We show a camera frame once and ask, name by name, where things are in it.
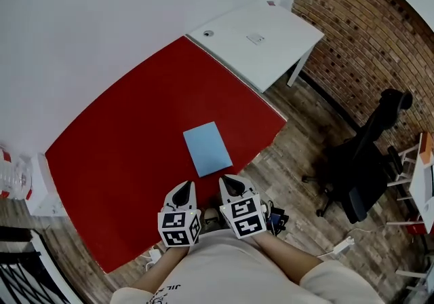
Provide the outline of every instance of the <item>blue card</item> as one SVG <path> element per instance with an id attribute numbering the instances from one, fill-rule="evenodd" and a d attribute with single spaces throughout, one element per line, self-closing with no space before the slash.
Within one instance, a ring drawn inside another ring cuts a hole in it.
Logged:
<path id="1" fill-rule="evenodd" d="M 184 139 L 199 177 L 232 166 L 215 122 L 187 130 Z"/>

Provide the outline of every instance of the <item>orange object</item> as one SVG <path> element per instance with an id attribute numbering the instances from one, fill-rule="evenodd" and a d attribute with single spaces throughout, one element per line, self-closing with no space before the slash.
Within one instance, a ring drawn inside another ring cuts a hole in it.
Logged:
<path id="1" fill-rule="evenodd" d="M 419 156 L 423 164 L 428 164 L 433 150 L 433 138 L 429 132 L 422 133 L 422 140 L 420 142 Z"/>

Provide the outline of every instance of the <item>white desk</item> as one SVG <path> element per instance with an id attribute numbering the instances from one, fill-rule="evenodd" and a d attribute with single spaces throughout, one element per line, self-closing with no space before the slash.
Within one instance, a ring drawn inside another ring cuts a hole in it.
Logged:
<path id="1" fill-rule="evenodd" d="M 32 195 L 26 199 L 27 209 L 32 216 L 68 216 L 57 193 L 47 158 L 37 153 L 31 159 Z"/>
<path id="2" fill-rule="evenodd" d="M 264 92 L 297 64 L 291 86 L 323 33 L 267 1 L 229 12 L 187 35 Z"/>
<path id="3" fill-rule="evenodd" d="M 408 290 L 423 291 L 423 292 L 426 292 L 428 295 L 430 295 L 431 293 L 434 292 L 434 263 L 431 263 L 431 266 L 429 267 L 429 269 L 426 273 L 416 273 L 413 271 L 406 271 L 406 270 L 398 269 L 395 272 L 395 274 L 401 275 L 401 276 L 408 276 L 411 278 L 419 278 L 419 279 L 424 280 L 422 286 L 421 285 L 418 285 L 416 287 L 407 286 Z"/>
<path id="4" fill-rule="evenodd" d="M 394 183 L 389 184 L 395 185 L 399 183 L 410 182 L 410 188 L 408 192 L 410 193 L 411 199 L 413 199 L 416 207 L 418 208 L 420 217 L 422 221 L 407 221 L 407 222 L 388 222 L 388 225 L 415 225 L 423 223 L 427 233 L 431 232 L 434 224 L 434 197 L 432 188 L 432 176 L 431 176 L 431 166 L 434 165 L 434 155 L 432 150 L 429 151 L 429 162 L 423 163 L 420 157 L 420 146 L 422 143 L 422 134 L 419 137 L 419 145 L 417 146 L 416 163 L 414 165 L 414 171 L 411 178 L 405 178 L 403 180 L 398 179 Z"/>

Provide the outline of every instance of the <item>forearm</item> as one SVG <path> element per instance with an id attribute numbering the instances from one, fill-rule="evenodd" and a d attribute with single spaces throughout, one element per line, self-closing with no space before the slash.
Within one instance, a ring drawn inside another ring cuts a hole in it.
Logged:
<path id="1" fill-rule="evenodd" d="M 139 280 L 131 287 L 156 293 L 172 270 L 189 253 L 189 247 L 170 248 Z"/>
<path id="2" fill-rule="evenodd" d="M 320 259 L 301 251 L 274 235 L 264 232 L 253 236 L 265 254 L 296 284 L 310 270 L 322 263 Z"/>

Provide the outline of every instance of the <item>white t-shirt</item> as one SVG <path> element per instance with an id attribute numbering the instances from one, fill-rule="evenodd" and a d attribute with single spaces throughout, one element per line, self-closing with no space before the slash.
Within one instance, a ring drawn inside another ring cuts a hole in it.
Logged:
<path id="1" fill-rule="evenodd" d="M 201 235 L 157 293 L 121 288 L 111 304 L 383 303 L 338 261 L 316 266 L 298 286 L 259 250 L 251 238 L 238 240 L 229 229 Z"/>

